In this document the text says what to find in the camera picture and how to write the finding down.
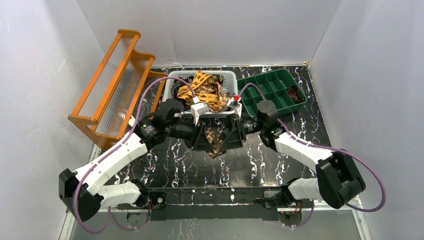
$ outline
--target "green plastic tray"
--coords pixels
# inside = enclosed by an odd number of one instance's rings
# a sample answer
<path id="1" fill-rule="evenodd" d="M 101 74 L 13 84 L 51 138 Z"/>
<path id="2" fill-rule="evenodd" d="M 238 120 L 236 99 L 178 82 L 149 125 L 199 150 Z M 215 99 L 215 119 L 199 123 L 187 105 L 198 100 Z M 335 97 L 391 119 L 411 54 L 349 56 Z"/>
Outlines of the green plastic tray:
<path id="1" fill-rule="evenodd" d="M 280 116 L 299 110 L 307 101 L 304 92 L 286 69 L 269 71 L 238 80 L 239 93 L 247 83 L 253 83 L 258 86 L 265 98 L 274 102 Z M 287 90 L 293 85 L 299 87 L 299 94 L 304 99 L 304 102 L 294 103 L 290 98 Z M 257 104 L 260 101 L 262 101 L 262 97 L 253 86 L 248 86 L 241 95 L 243 109 L 252 117 L 256 117 Z"/>

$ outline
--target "crumpled patterned fabric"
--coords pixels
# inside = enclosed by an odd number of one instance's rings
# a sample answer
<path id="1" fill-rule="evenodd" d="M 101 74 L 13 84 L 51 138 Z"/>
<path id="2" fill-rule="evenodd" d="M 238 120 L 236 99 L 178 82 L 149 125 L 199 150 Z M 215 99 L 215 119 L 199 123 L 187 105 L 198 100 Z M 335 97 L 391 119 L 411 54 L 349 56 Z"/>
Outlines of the crumpled patterned fabric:
<path id="1" fill-rule="evenodd" d="M 214 76 L 197 71 L 190 83 L 196 96 L 201 103 L 206 103 L 210 111 L 214 113 L 227 110 L 227 102 L 231 99 L 228 92 L 218 83 Z M 177 93 L 179 99 L 184 99 L 188 106 L 194 104 L 192 92 L 186 85 L 182 86 Z"/>

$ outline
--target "wall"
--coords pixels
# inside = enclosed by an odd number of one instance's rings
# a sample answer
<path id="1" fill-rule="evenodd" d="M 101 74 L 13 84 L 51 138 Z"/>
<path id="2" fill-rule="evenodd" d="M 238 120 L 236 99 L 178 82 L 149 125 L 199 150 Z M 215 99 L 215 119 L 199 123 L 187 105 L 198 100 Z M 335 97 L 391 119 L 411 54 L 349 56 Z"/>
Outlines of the wall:
<path id="1" fill-rule="evenodd" d="M 58 175 L 92 142 L 67 119 L 105 52 L 74 0 L 0 3 L 0 239 L 57 239 Z"/>
<path id="2" fill-rule="evenodd" d="M 118 29 L 141 32 L 154 66 L 310 61 L 341 0 L 77 0 L 104 50 Z"/>
<path id="3" fill-rule="evenodd" d="M 424 2 L 344 0 L 311 62 L 332 143 L 381 176 L 365 215 L 374 240 L 424 236 Z M 366 171 L 367 208 L 380 190 Z"/>

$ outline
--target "black marble table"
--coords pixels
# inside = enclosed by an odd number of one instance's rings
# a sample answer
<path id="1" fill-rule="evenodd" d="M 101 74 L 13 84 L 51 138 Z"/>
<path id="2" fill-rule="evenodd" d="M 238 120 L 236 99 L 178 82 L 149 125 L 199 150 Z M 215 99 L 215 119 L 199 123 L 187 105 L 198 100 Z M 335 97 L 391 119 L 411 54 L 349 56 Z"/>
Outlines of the black marble table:
<path id="1" fill-rule="evenodd" d="M 284 115 L 282 120 L 300 138 L 329 146 L 330 140 L 305 66 L 157 68 L 153 71 L 168 74 L 177 70 L 225 70 L 233 71 L 237 79 L 242 79 L 280 68 L 290 71 L 307 96 L 307 102 L 298 112 Z M 143 114 L 150 111 L 158 87 L 147 94 Z M 222 121 L 210 121 L 222 127 Z M 147 155 L 119 171 L 112 182 L 139 179 L 151 188 L 262 187 L 279 186 L 292 178 L 310 178 L 312 175 L 313 172 L 300 162 L 264 146 L 255 133 L 248 135 L 244 148 L 229 150 L 214 159 L 205 152 L 189 150 L 182 140 L 167 138 Z"/>

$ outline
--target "gray floor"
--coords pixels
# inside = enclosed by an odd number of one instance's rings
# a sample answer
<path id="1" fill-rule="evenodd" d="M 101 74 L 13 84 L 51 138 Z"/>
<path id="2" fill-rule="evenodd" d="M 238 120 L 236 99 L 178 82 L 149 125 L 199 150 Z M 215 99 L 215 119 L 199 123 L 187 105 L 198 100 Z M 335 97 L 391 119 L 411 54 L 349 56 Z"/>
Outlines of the gray floor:
<path id="1" fill-rule="evenodd" d="M 115 212 L 115 219 L 128 226 L 127 213 Z M 138 216 L 139 222 L 146 215 Z M 106 220 L 106 213 L 99 212 L 87 225 L 100 229 Z M 319 210 L 313 213 L 310 221 L 302 227 L 291 230 L 276 222 L 259 219 L 182 219 L 152 221 L 138 231 L 125 231 L 109 222 L 105 231 L 90 234 L 75 222 L 72 228 L 72 240 L 360 240 L 360 234 L 351 210 Z"/>

